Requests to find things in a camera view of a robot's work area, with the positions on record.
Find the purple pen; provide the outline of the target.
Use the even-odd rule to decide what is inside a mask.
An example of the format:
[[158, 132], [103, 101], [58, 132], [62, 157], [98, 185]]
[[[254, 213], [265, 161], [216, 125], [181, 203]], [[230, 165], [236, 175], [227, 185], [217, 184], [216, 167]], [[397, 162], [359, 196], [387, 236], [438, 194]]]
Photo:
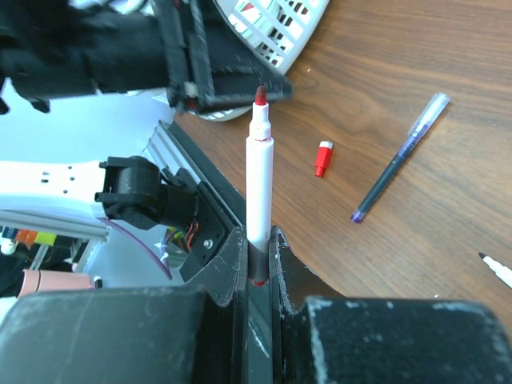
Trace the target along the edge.
[[437, 118], [448, 106], [450, 100], [450, 96], [441, 92], [436, 93], [432, 97], [426, 108], [410, 128], [407, 138], [400, 149], [380, 174], [377, 181], [372, 185], [356, 211], [352, 213], [350, 217], [352, 222], [359, 224], [363, 221], [366, 214], [371, 210], [373, 205], [380, 198], [381, 194], [400, 171], [408, 157], [411, 156], [415, 147], [420, 143]]

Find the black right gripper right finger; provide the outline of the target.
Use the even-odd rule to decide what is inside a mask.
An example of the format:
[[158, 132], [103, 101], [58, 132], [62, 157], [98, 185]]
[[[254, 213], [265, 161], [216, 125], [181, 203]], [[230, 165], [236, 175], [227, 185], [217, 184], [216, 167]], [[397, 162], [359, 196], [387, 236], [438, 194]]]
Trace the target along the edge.
[[269, 245], [276, 383], [508, 383], [511, 344], [479, 302], [348, 298]]

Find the red marker pen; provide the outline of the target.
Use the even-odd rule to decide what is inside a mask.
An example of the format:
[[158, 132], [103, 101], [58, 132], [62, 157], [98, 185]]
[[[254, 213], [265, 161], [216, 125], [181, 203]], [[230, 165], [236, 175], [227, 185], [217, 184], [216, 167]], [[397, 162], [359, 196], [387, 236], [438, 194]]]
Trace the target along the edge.
[[246, 236], [248, 277], [255, 286], [269, 278], [269, 242], [274, 172], [274, 139], [266, 88], [256, 90], [246, 138]]

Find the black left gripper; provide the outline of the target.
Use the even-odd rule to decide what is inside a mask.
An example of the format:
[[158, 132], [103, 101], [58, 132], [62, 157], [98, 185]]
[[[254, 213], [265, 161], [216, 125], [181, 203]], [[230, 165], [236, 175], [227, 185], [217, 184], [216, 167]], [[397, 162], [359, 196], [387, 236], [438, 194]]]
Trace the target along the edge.
[[213, 76], [205, 24], [198, 1], [154, 1], [167, 68], [167, 100], [180, 113], [210, 114], [251, 107], [257, 89], [266, 100], [291, 99], [292, 81], [286, 76], [236, 74]]

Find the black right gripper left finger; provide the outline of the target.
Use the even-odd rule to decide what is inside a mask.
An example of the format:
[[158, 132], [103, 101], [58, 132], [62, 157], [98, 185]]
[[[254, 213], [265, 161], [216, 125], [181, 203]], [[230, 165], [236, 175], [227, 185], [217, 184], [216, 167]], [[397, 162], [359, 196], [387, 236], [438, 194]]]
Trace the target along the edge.
[[1, 324], [4, 383], [245, 383], [247, 239], [232, 229], [182, 286], [60, 290]]

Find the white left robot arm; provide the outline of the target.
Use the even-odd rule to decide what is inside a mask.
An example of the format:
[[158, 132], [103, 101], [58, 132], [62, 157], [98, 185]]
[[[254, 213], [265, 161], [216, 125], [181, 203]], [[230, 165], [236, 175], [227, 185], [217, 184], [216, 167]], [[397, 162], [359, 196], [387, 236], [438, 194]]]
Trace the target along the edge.
[[[291, 81], [262, 58], [215, 1], [154, 1], [123, 14], [110, 2], [1, 4], [1, 80], [46, 113], [55, 99], [163, 88], [173, 108], [205, 114], [292, 97]], [[212, 189], [140, 156], [102, 162], [1, 164], [4, 210], [50, 210], [122, 220], [141, 230], [175, 226], [186, 264], [203, 268], [232, 223]]]

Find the red pen cap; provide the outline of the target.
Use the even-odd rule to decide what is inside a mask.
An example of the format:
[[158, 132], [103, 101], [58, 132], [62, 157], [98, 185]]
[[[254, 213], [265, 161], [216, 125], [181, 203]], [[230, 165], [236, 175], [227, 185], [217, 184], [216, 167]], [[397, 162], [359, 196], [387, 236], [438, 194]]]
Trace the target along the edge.
[[318, 146], [314, 162], [314, 176], [322, 178], [325, 171], [329, 168], [333, 154], [334, 144], [329, 141], [321, 141]]

